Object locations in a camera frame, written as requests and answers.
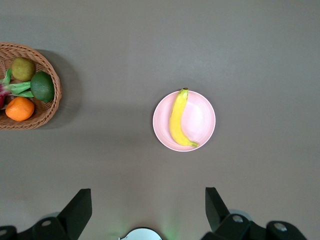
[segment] plate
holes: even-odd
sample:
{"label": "plate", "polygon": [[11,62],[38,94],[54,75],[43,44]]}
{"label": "plate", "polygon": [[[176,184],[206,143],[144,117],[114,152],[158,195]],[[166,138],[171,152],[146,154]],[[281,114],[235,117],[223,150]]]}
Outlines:
{"label": "plate", "polygon": [[169,119],[172,106],[179,91],[175,91],[163,98],[157,105],[153,114],[153,130],[159,141],[167,148],[178,152],[189,152],[201,148],[214,133],[216,115],[210,102],[201,94],[190,91],[181,119],[184,134],[198,147],[182,146],[171,137]]}

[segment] yellow banana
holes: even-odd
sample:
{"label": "yellow banana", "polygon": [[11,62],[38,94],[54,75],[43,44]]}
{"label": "yellow banana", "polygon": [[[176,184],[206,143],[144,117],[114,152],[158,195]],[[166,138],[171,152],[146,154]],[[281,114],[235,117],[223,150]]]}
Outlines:
{"label": "yellow banana", "polygon": [[172,106],[172,112],[169,120],[169,129],[172,138],[182,146],[198,147],[199,144],[195,141],[189,140],[189,138],[184,134],[181,128],[181,119],[184,113],[187,100],[188,100],[188,88],[183,88],[179,91],[178,95]]}

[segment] wicker basket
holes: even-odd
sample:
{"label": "wicker basket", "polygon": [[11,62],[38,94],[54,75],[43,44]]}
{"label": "wicker basket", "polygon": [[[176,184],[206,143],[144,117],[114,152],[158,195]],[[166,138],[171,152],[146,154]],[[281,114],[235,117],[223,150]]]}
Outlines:
{"label": "wicker basket", "polygon": [[[38,51],[25,45],[0,42],[0,79],[4,78],[13,59],[17,57],[33,60],[36,66],[36,72],[44,71],[51,75],[54,86],[54,99],[51,102],[45,103],[36,98],[30,98],[34,103],[34,113],[29,119],[24,121],[14,121],[7,117],[4,110],[0,110],[0,130],[35,129],[46,124],[57,111],[62,96],[60,80],[52,65]],[[7,96],[5,98],[5,104],[8,104],[12,99],[14,99],[14,96]]]}

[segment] orange fruit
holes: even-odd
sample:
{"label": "orange fruit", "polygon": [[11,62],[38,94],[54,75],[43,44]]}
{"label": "orange fruit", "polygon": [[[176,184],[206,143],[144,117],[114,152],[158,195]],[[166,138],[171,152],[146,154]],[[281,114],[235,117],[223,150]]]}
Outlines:
{"label": "orange fruit", "polygon": [[27,120],[35,111],[35,105],[28,98],[18,96],[5,108],[5,114],[12,120],[21,122]]}

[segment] gray table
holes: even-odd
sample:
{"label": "gray table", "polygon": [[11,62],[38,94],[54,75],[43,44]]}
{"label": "gray table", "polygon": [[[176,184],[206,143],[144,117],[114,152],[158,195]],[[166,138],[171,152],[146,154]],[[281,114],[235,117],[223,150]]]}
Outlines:
{"label": "gray table", "polygon": [[[91,188],[80,239],[135,227],[167,240],[210,230],[205,187],[265,226],[320,227],[320,2],[2,0],[0,41],[39,50],[58,73],[56,115],[1,131],[0,226],[23,231]],[[152,116],[189,87],[216,114],[209,142],[163,146]]]}

